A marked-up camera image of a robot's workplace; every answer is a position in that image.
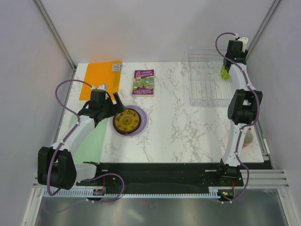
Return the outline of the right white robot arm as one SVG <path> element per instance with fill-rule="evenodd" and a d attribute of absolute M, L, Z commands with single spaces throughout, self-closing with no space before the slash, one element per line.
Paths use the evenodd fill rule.
<path fill-rule="evenodd" d="M 246 71 L 246 45 L 248 38 L 230 40 L 226 55 L 223 57 L 221 78 L 232 79 L 236 89 L 228 107 L 230 120 L 230 135 L 225 154 L 221 158 L 218 171 L 215 174 L 216 182 L 220 185 L 231 185 L 239 181 L 240 154 L 248 129 L 259 118 L 259 107 L 263 94 L 255 90 Z"/>

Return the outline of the purple plastic plate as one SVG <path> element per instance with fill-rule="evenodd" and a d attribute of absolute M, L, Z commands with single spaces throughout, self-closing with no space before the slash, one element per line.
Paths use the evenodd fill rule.
<path fill-rule="evenodd" d="M 133 133 L 131 133 L 131 134 L 127 134 L 127 135 L 122 135 L 122 134 L 120 134 L 120 135 L 122 135 L 122 136 L 126 136 L 126 137 L 133 137 L 133 136 L 137 136 L 139 133 L 141 133 L 145 128 L 146 128 L 146 126 L 147 126 L 147 114 L 146 114 L 146 112 L 142 109 L 142 108 L 140 108 L 140 107 L 138 107 L 138 106 L 135 106 L 135 105 L 127 105 L 126 106 L 126 109 L 127 108 L 133 108 L 134 110 L 136 110 L 139 114 L 140 114 L 140 116 L 141 116 L 141 119 L 142 119 L 142 123 L 141 123 L 141 125 L 140 125 L 140 127 L 139 127 L 139 129 L 137 130 L 137 131 L 135 131 L 135 132 L 133 132 Z"/>

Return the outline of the lime green plate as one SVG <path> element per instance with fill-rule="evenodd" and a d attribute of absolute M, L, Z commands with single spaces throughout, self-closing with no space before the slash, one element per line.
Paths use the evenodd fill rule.
<path fill-rule="evenodd" d="M 221 68 L 221 78 L 223 79 L 223 80 L 228 80 L 228 79 L 230 79 L 230 74 L 228 73 L 228 71 L 226 70 L 226 68 L 225 68 L 225 66 L 222 66 L 222 68 Z"/>

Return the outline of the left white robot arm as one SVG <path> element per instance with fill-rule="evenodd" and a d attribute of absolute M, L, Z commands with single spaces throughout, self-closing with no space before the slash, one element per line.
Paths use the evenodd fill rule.
<path fill-rule="evenodd" d="M 69 190 L 77 182 L 87 179 L 93 185 L 103 181 L 103 173 L 94 163 L 76 164 L 75 153 L 85 138 L 104 119 L 125 111 L 117 92 L 112 96 L 103 89 L 91 91 L 90 100 L 76 113 L 77 121 L 65 133 L 63 139 L 38 152 L 37 180 L 41 185 Z"/>

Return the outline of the yellow brown patterned plate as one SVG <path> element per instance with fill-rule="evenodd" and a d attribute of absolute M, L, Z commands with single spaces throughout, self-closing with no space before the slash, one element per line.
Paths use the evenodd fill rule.
<path fill-rule="evenodd" d="M 113 117 L 114 129 L 122 135 L 137 131 L 142 123 L 140 114 L 133 108 L 127 108 L 124 112 Z"/>

